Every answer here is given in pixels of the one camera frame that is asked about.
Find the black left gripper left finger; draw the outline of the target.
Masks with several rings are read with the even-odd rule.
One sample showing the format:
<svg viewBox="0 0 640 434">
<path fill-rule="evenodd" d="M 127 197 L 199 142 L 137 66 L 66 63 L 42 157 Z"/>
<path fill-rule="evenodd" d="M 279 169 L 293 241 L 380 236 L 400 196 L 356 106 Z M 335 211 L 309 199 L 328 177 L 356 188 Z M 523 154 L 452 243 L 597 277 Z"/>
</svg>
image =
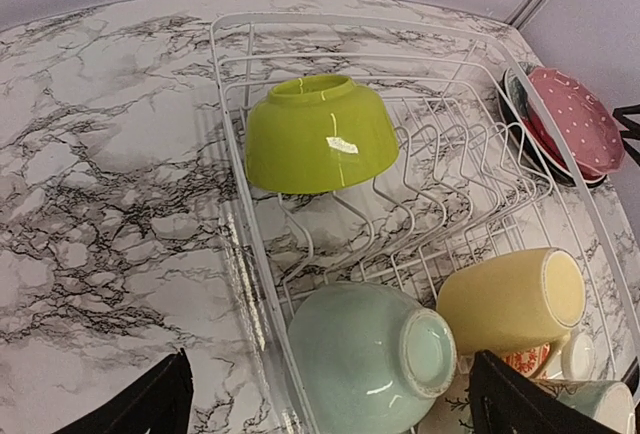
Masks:
<svg viewBox="0 0 640 434">
<path fill-rule="evenodd" d="M 184 350 L 170 354 L 104 405 L 59 429 L 59 434 L 188 431 L 194 396 Z"/>
</svg>

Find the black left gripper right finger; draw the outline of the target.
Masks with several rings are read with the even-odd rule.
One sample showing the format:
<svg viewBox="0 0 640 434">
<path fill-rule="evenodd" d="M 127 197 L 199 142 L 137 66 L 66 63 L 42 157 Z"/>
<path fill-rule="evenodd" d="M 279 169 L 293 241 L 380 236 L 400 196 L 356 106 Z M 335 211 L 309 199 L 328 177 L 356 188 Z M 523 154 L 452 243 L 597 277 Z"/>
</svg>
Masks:
<svg viewBox="0 0 640 434">
<path fill-rule="evenodd" d="M 474 355 L 469 403 L 476 433 L 606 433 L 608 428 L 537 387 L 488 350 Z"/>
</svg>

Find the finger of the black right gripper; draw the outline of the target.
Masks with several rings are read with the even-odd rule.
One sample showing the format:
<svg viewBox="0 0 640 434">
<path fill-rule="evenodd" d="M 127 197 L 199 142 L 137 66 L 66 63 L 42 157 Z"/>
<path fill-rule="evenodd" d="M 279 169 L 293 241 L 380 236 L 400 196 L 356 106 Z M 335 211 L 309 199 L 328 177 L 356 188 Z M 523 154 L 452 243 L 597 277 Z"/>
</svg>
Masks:
<svg viewBox="0 0 640 434">
<path fill-rule="evenodd" d="M 630 141 L 640 140 L 640 124 L 632 119 L 632 116 L 638 116 L 639 114 L 639 104 L 617 107 L 613 110 L 613 118 L 624 127 L 624 129 L 620 131 L 622 144 L 626 153 L 637 166 L 640 166 L 640 152 L 630 144 Z"/>
</svg>

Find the pink polka dot plate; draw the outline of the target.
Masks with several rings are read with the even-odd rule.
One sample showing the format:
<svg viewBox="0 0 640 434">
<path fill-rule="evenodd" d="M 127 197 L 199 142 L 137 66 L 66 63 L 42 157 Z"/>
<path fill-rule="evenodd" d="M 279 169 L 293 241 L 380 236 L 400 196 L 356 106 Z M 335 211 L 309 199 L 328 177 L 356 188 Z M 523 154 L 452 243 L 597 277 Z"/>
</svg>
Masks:
<svg viewBox="0 0 640 434">
<path fill-rule="evenodd" d="M 625 157 L 621 135 L 612 115 L 595 95 L 553 68 L 536 67 L 528 78 L 581 172 L 591 178 L 618 171 Z"/>
</svg>

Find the black striped cream plate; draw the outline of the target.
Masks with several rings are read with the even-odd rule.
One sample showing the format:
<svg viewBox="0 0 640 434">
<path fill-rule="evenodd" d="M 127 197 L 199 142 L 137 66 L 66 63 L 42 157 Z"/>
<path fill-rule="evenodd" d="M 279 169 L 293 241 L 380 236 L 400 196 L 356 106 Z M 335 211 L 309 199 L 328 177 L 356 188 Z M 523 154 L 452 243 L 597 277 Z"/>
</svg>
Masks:
<svg viewBox="0 0 640 434">
<path fill-rule="evenodd" d="M 512 124 L 518 122 L 526 129 L 527 127 L 523 121 L 523 108 L 528 108 L 528 94 L 522 86 L 520 80 L 516 76 L 515 72 L 511 68 L 507 68 L 502 75 L 502 79 L 499 81 L 499 86 L 504 92 L 503 95 L 497 93 L 496 98 L 499 102 L 499 113 L 505 124 Z M 514 129 L 510 132 L 512 140 L 518 147 L 522 147 L 522 156 L 530 163 L 533 164 L 540 172 L 547 167 L 551 176 L 559 184 L 569 186 L 563 183 L 563 179 L 554 174 L 549 166 L 545 162 L 544 156 L 538 149 L 538 145 L 532 143 L 526 135 L 521 133 L 521 130 Z"/>
</svg>

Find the red plate with teal flower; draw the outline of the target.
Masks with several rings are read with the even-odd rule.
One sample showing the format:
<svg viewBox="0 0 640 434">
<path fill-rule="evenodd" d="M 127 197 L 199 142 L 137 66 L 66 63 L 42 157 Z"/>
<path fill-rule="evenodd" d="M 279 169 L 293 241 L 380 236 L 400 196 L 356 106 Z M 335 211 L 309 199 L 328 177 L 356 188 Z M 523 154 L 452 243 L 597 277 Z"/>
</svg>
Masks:
<svg viewBox="0 0 640 434">
<path fill-rule="evenodd" d="M 562 159 L 558 147 L 554 141 L 549 138 L 545 128 L 536 114 L 530 117 L 527 107 L 523 108 L 523 121 L 533 139 L 538 145 L 538 149 L 544 156 L 545 162 L 549 169 L 563 179 L 563 183 L 569 186 L 575 186 L 575 180 L 569 171 L 566 163 Z"/>
</svg>

